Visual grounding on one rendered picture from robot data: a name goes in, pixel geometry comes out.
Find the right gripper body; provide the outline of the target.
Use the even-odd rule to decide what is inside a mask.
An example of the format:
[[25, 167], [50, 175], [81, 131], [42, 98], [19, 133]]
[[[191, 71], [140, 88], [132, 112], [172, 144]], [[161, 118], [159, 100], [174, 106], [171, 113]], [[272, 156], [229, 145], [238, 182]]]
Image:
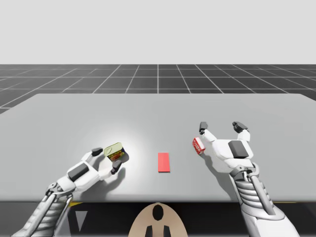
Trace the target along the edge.
[[251, 159], [254, 153], [249, 142], [242, 139], [216, 139], [211, 142], [212, 154], [214, 159], [226, 169], [234, 169], [238, 166], [253, 168]]

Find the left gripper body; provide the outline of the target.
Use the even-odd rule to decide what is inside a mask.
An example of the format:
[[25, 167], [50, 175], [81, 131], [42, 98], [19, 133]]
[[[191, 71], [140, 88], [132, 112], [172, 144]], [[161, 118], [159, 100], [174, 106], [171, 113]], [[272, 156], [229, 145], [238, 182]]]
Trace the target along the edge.
[[84, 192], [98, 181], [100, 181], [98, 171], [86, 161], [81, 161], [71, 167], [66, 175], [57, 180], [57, 190]]

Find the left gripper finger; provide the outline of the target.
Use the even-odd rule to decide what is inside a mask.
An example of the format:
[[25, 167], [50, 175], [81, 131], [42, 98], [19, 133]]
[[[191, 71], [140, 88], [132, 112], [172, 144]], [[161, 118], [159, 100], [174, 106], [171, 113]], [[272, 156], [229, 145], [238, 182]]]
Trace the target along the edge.
[[91, 151], [87, 152], [80, 160], [80, 163], [91, 163], [98, 158], [103, 157], [103, 148], [93, 148]]
[[98, 171], [99, 181], [106, 180], [110, 178], [112, 175], [116, 174], [121, 167], [121, 161], [116, 160], [112, 163], [112, 165], [108, 168], [102, 169]]

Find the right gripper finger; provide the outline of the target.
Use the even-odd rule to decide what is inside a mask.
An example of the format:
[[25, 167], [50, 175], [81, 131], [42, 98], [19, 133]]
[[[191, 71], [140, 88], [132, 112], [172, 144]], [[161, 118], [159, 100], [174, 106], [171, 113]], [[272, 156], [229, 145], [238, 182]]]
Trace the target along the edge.
[[206, 122], [202, 121], [199, 125], [200, 135], [208, 142], [214, 142], [217, 138], [208, 130]]
[[248, 131], [248, 127], [239, 121], [234, 121], [232, 123], [234, 131], [238, 134], [238, 140], [244, 140], [246, 142], [250, 141], [250, 132]]

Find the red and white carton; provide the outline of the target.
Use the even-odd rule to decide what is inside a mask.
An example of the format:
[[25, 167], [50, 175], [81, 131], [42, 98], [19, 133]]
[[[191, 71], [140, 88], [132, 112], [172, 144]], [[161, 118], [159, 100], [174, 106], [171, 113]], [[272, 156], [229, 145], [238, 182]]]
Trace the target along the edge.
[[198, 155], [201, 155], [205, 151], [205, 146], [199, 137], [193, 139], [192, 145]]

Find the green and blue rectangular can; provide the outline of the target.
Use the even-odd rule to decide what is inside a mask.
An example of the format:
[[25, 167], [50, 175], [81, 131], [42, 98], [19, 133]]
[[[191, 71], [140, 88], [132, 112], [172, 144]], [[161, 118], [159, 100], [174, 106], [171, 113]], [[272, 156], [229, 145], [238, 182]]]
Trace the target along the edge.
[[129, 155], [125, 151], [121, 142], [112, 144], [104, 149], [104, 156], [107, 157], [111, 162], [120, 160], [122, 163], [129, 160]]

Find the pink pad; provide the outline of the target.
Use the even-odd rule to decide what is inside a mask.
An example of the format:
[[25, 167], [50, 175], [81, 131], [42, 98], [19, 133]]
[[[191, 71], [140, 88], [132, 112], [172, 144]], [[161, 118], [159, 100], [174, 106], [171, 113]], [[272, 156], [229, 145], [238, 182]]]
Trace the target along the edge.
[[158, 153], [158, 172], [170, 172], [169, 153]]

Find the tan robot part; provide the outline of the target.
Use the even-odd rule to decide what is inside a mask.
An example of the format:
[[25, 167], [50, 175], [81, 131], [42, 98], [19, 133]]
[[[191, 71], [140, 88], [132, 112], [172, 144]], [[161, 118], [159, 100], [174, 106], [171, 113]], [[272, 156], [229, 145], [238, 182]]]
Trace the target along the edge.
[[157, 202], [137, 215], [128, 237], [188, 237], [188, 233], [177, 212]]

